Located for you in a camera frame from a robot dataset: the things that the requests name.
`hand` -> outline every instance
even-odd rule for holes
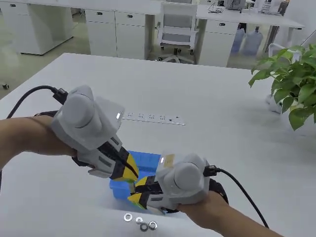
[[[196,204],[179,205],[178,209],[202,228],[219,231],[222,213],[230,206],[218,193],[210,191],[207,197]]]

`floor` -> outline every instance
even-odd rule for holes
[[[13,35],[5,26],[3,16],[0,12],[0,83],[8,83],[9,90],[4,90],[0,87],[0,99],[7,95],[10,91],[25,82],[35,73],[40,71],[54,59],[59,57],[64,52],[90,54],[89,39],[87,27],[85,24],[85,16],[76,14],[73,17],[74,29],[73,38],[56,47],[44,56],[17,54],[11,44]],[[249,30],[254,30],[255,26],[248,26]],[[268,27],[260,28],[264,36],[267,35]],[[160,54],[160,47],[155,46],[150,55],[150,60],[155,60]],[[181,55],[190,57],[189,52],[181,52]],[[254,57],[244,57],[242,55],[232,55],[228,62],[228,67],[251,69],[256,63]]]

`socket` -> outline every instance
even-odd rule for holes
[[[123,117],[124,120],[142,121],[142,122],[157,122],[176,125],[185,125],[180,116],[161,115],[144,112],[127,112]]]

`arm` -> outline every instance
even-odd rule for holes
[[[178,209],[197,225],[224,237],[282,237],[230,207],[215,192],[209,192],[208,197],[200,203],[181,205]]]
[[[0,120],[0,170],[21,152],[75,156],[76,151],[50,130],[52,118],[38,116]]]

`office chair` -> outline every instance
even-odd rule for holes
[[[316,30],[301,43],[301,46],[303,46],[304,48],[308,48],[310,44],[314,43],[316,43]],[[286,47],[283,47],[277,43],[271,43],[268,47],[269,57],[273,56],[275,50],[279,51],[284,48]],[[292,63],[300,60],[302,56],[302,53],[300,51],[289,50],[289,52],[293,53]]]
[[[162,48],[165,46],[175,46],[173,54],[161,55],[158,60],[169,62],[180,60],[194,63],[193,60],[178,55],[181,48],[189,49],[190,54],[194,54],[196,44],[196,15],[198,5],[162,2],[160,27],[158,28],[158,42]]]

